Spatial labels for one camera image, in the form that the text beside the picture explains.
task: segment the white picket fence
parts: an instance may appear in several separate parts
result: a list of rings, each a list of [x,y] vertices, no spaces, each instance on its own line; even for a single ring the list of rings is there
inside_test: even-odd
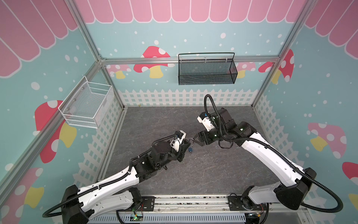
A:
[[[127,106],[197,106],[203,105],[204,96],[206,94],[211,94],[216,105],[233,105],[233,106],[248,106],[251,105],[253,100],[257,95],[258,90],[251,91],[248,90],[244,92],[244,90],[236,91],[233,90],[229,92],[226,90],[223,92],[219,90],[215,92],[212,90],[209,92],[208,90],[204,91],[196,91],[193,90],[186,91],[183,90],[179,92],[176,90],[172,92],[169,90],[165,92],[164,90],[158,92],[154,90],[150,92],[147,90],[143,92],[140,90],[139,92],[132,91],[129,92],[126,90],[125,92],[118,91],[121,100]]]
[[[97,181],[94,178],[99,172],[101,161],[106,154],[106,148],[114,132],[120,110],[118,102],[114,99],[99,128],[96,129],[96,135],[92,135],[93,141],[91,144],[88,144],[88,152],[83,154],[84,161],[78,164],[79,172],[73,174],[73,184],[76,184],[78,187],[88,186]]]
[[[294,151],[292,149],[293,142],[288,141],[287,133],[284,133],[284,126],[280,126],[280,119],[276,119],[276,112],[272,111],[273,106],[270,106],[270,101],[267,100],[267,96],[262,96],[257,103],[255,110],[258,115],[258,119],[260,124],[265,132],[266,137],[268,138],[268,142],[278,149],[282,154],[284,154],[288,159],[295,162],[297,165],[303,167],[304,161],[300,161],[297,158],[298,151]],[[307,193],[304,202],[324,208],[324,204],[326,203],[326,199],[320,197],[317,194],[317,186],[312,185],[310,191]],[[334,224],[333,220],[335,218],[335,214],[332,213],[322,213],[318,211],[312,211],[310,209],[309,213],[316,224],[329,223]]]

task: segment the gray floor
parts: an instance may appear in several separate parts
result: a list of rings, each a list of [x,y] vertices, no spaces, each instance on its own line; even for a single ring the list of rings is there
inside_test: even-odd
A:
[[[246,121],[263,133],[250,106],[225,108],[237,124]],[[203,111],[202,106],[129,107],[106,177],[127,167],[130,158],[149,149],[156,139],[174,134],[176,130],[185,131],[187,139],[194,137],[205,129],[197,121]],[[278,181],[260,160],[235,144],[231,149],[221,149],[217,143],[203,147],[196,144],[192,155],[187,152],[181,163],[172,161],[167,167],[167,171],[159,170],[156,176],[138,185],[142,195],[241,194],[250,185]]]

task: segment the black wire basket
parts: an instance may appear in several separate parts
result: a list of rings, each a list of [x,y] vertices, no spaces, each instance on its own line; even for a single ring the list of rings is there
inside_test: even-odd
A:
[[[178,54],[179,85],[234,84],[234,56],[231,52]]]

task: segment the wall-mounted basket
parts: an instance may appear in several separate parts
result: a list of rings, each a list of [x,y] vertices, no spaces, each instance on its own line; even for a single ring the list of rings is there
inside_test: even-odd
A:
[[[113,87],[84,76],[58,109],[69,125],[98,128],[114,98]]]
[[[179,85],[234,84],[237,77],[234,55],[231,52],[178,54]]]

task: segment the white wire basket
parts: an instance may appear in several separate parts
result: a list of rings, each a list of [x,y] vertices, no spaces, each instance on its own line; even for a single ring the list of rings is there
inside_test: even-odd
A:
[[[113,98],[112,86],[88,82],[84,76],[58,109],[69,125],[98,128]]]

